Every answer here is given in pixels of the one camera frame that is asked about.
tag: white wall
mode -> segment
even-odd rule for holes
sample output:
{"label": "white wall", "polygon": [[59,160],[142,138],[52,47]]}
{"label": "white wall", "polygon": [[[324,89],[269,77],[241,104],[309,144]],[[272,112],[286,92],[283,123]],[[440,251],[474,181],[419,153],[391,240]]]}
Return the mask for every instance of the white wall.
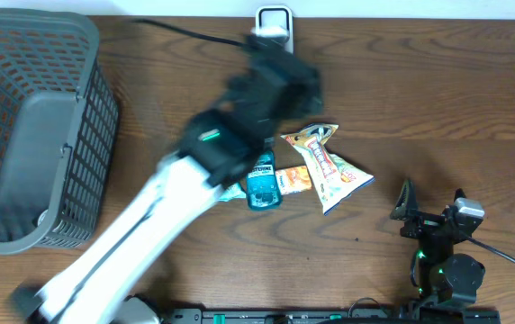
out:
{"label": "white wall", "polygon": [[296,17],[515,19],[515,0],[0,0],[80,14],[250,17],[261,5],[288,5]]}

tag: brown wooden surface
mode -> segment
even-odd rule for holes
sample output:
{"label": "brown wooden surface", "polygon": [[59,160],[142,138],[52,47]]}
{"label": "brown wooden surface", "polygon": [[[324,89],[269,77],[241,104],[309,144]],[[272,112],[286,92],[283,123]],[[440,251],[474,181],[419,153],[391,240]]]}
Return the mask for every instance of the brown wooden surface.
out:
{"label": "brown wooden surface", "polygon": [[[94,21],[100,62],[122,109],[101,233],[246,58],[232,46],[119,18]],[[166,21],[237,40],[253,23]],[[269,212],[221,203],[174,242],[136,291],[210,308],[347,307],[365,296],[415,296],[408,268],[417,243],[388,219],[405,176],[429,212],[463,187],[487,212],[475,236],[515,256],[515,22],[296,19],[294,26],[296,54],[323,77],[325,111],[314,120],[339,124],[328,149],[376,182],[328,217],[314,192],[286,196]],[[281,140],[275,151],[278,167],[302,163]],[[515,323],[515,265],[469,243],[456,251],[486,266],[478,305]],[[19,283],[43,284],[82,252],[0,256],[0,323],[15,321],[4,300]]]}

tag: green led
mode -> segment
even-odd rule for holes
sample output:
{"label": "green led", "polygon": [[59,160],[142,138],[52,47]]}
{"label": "green led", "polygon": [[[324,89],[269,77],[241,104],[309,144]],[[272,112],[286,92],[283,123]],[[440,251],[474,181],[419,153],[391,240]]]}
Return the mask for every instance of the green led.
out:
{"label": "green led", "polygon": [[208,135],[208,136],[204,137],[202,139],[202,141],[207,141],[207,140],[215,139],[216,137],[219,137],[219,136],[220,136],[220,133],[216,132],[216,133],[214,133],[212,135]]}

